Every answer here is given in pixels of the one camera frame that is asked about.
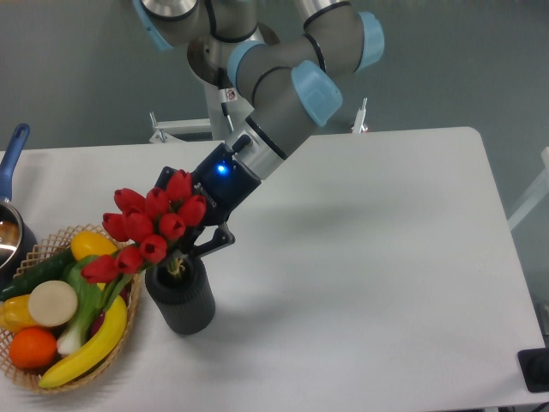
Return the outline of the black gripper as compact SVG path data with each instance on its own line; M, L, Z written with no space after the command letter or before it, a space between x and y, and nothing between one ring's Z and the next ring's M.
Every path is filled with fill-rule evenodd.
M154 186L165 190L177 171L163 167ZM179 258L203 258L235 243L226 221L230 214L261 184L261 180L233 158L224 143L219 144L191 173L196 194L206 199L202 225L191 229L178 242ZM199 242L203 232L212 229L211 238Z

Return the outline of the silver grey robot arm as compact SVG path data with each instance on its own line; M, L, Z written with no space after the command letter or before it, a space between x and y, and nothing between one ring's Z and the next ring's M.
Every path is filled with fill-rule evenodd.
M253 1L136 1L149 38L162 50L202 44L214 83L251 105L191 175L205 202L202 219L171 249L199 258L233 241L230 214L339 110L337 76L376 63L385 40L380 21L348 1L299 1L304 32L268 44Z

